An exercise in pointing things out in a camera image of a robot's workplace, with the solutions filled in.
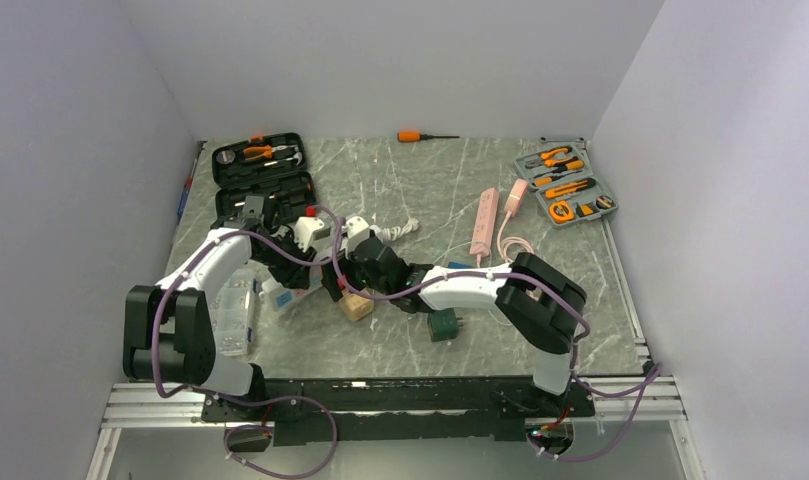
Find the beige cube adapter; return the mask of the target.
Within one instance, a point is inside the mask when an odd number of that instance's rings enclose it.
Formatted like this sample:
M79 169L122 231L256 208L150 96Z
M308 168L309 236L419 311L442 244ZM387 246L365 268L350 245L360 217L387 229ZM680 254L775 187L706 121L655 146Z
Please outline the beige cube adapter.
M358 322L372 314L375 302L359 295L344 295L338 305L351 322Z

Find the black plastic tool case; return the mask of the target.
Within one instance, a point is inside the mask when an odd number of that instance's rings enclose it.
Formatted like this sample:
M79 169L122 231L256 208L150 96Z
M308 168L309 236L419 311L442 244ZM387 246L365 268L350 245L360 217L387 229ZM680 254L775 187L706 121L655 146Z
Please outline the black plastic tool case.
M215 149L212 177L219 217L258 214L269 230L295 222L317 203L308 155L294 132L256 136Z

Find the white multicolour power strip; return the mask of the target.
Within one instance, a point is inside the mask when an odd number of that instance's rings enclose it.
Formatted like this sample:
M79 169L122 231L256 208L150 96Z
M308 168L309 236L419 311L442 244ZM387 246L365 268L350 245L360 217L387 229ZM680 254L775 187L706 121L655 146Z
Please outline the white multicolour power strip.
M313 247L317 250L317 257L313 262L330 261L330 257L332 256L331 245L329 243L330 238L331 233L329 237L317 240L313 244ZM321 267L325 265L311 266L310 286L308 289L286 288L280 285L267 270L269 277L262 282L261 299L272 310L283 311L297 304L308 294L317 290L325 290L321 285Z

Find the dark green cube adapter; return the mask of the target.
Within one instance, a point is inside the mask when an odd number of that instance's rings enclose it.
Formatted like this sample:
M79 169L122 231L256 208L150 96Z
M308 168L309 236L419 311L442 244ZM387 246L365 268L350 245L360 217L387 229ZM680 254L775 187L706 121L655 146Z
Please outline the dark green cube adapter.
M452 308L431 312L426 317L429 338L432 342L456 339L464 324Z

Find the grey plastic tool case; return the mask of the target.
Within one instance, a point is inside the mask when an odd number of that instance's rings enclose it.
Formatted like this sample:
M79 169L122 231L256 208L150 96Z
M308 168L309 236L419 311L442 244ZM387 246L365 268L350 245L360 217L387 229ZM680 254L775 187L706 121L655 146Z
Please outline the grey plastic tool case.
M584 141L547 141L540 151L513 161L518 177L553 226L604 218L619 208L606 183L593 173Z

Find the blue cube adapter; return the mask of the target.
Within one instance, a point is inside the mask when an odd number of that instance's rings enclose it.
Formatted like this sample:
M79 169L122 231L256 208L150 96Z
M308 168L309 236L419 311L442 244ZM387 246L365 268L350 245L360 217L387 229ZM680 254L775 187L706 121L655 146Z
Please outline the blue cube adapter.
M460 263L460 262L448 262L446 266L449 269L455 269L455 270L473 269L473 268L475 268L472 265L468 265L468 264L464 264L464 263Z

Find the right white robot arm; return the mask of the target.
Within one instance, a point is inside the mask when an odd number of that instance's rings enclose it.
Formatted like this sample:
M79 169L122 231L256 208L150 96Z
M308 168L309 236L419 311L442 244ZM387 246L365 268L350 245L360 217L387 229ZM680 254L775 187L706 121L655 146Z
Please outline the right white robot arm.
M503 316L535 349L531 401L554 415L570 399L577 342L588 334L582 287L533 253L494 267L461 269L408 263L377 237L342 252L322 268L333 300L365 292L407 313L477 309Z

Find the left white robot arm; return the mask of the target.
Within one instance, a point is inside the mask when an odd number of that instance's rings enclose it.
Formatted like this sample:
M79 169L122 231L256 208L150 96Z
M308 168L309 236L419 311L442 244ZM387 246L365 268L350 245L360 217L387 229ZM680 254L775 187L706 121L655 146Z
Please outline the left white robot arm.
M219 216L203 243L154 285L137 285L125 299L122 368L150 380L162 398L197 389L228 398L244 420L267 406L265 377L255 364L219 352L209 305L230 277L250 261L282 286L305 289L319 265L314 242L329 235L322 220L304 214L282 220L271 198L249 196L239 212Z

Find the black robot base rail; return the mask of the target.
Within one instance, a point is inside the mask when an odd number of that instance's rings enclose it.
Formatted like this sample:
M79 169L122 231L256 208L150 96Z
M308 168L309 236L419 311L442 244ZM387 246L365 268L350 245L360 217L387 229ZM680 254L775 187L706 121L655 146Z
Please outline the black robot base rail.
M547 394L529 376L270 379L273 407L232 406L206 396L206 424L265 421L276 446L310 442L490 437L522 441L539 422L595 414L593 400L572 385Z

